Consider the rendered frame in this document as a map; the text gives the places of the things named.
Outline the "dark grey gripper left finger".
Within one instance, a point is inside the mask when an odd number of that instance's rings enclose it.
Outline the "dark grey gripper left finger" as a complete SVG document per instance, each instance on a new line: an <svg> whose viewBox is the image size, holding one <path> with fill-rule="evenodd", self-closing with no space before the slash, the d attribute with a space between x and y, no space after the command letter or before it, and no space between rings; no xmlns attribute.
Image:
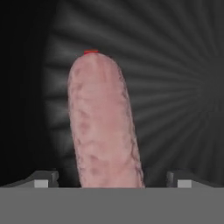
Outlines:
<svg viewBox="0 0 224 224"><path fill-rule="evenodd" d="M3 188L54 188L59 186L58 179L57 171L35 171L28 178L4 185Z"/></svg>

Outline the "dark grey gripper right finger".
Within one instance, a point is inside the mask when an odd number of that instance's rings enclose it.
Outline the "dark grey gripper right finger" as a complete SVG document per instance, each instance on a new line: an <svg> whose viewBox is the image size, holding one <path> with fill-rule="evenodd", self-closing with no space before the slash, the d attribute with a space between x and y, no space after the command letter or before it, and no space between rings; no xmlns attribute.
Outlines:
<svg viewBox="0 0 224 224"><path fill-rule="evenodd" d="M184 171L168 171L166 175L166 185L172 188L221 188L221 185L202 180Z"/></svg>

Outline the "pink sausage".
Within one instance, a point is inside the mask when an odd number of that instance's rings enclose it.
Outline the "pink sausage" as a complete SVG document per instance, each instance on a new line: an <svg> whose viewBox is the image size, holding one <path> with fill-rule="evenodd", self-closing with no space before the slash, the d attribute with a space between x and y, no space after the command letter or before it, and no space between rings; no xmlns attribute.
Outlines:
<svg viewBox="0 0 224 224"><path fill-rule="evenodd" d="M130 98L121 68L91 52L68 77L68 106L80 184L84 188L143 188Z"/></svg>

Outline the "dark grey ribbed bowl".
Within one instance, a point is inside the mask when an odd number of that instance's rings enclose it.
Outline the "dark grey ribbed bowl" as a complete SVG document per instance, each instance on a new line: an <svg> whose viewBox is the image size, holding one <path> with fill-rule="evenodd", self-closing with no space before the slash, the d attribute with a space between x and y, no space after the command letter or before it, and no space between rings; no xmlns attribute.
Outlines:
<svg viewBox="0 0 224 224"><path fill-rule="evenodd" d="M63 186L78 185L67 77L87 49L122 69L145 184L183 171L224 186L224 0L57 1L42 91Z"/></svg>

